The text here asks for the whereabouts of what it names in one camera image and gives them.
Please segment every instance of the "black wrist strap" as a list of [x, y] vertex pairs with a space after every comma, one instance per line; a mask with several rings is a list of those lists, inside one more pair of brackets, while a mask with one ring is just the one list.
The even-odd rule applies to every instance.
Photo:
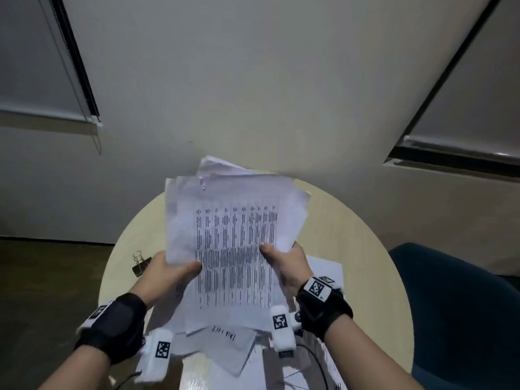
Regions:
[[126, 293], [112, 302], [88, 329], [83, 330], [74, 349], [82, 345], [105, 352], [112, 364], [136, 354], [142, 346], [146, 304]]
[[341, 291], [315, 277], [300, 287], [296, 301], [300, 305], [302, 328], [322, 341], [330, 325], [339, 316], [347, 314], [354, 317], [352, 308], [344, 300]]

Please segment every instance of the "wooden tabletop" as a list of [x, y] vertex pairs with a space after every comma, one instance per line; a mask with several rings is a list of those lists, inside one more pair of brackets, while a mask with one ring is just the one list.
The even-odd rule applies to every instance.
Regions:
[[[317, 187], [297, 180], [311, 193], [308, 218], [298, 237], [305, 253], [343, 266], [345, 298], [355, 322], [401, 367], [411, 372], [413, 325], [410, 305], [397, 269], [368, 226], [349, 208]], [[153, 256], [166, 246], [164, 193], [128, 224], [110, 255], [99, 303], [127, 292], [137, 280], [133, 253]], [[208, 388], [209, 362], [201, 354], [184, 360], [181, 388]]]

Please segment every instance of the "forearm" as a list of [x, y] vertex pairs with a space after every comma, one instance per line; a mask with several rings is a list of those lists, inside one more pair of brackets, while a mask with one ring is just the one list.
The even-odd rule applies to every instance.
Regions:
[[107, 379], [110, 360], [91, 346], [80, 346], [38, 390], [94, 390]]
[[423, 390], [347, 315], [330, 325], [324, 340], [349, 390]]

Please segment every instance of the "floor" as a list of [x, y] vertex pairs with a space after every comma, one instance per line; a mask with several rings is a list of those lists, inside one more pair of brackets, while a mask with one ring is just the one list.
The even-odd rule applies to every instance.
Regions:
[[0, 240], [0, 388], [37, 388], [97, 307], [108, 245]]

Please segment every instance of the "wire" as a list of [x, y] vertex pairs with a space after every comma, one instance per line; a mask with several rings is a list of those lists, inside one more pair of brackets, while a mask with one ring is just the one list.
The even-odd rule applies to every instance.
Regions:
[[314, 359], [316, 360], [316, 363], [318, 364], [318, 367], [320, 368], [321, 375], [323, 377], [323, 381], [325, 382], [325, 390], [329, 390], [329, 384], [327, 382], [327, 377], [325, 376], [325, 371], [323, 371], [323, 368], [321, 367], [320, 360], [318, 359], [318, 356], [306, 345], [302, 344], [296, 344], [296, 346], [301, 346], [304, 349], [307, 349], [307, 351], [313, 355]]
[[126, 382], [128, 382], [131, 378], [133, 378], [134, 376], [139, 376], [140, 374], [142, 373], [142, 371], [137, 371], [137, 372], [134, 372], [132, 375], [130, 375], [129, 377], [127, 377], [125, 380], [123, 380], [120, 385], [118, 387], [116, 387], [114, 390], [119, 390], [121, 388], [122, 385], [124, 385]]

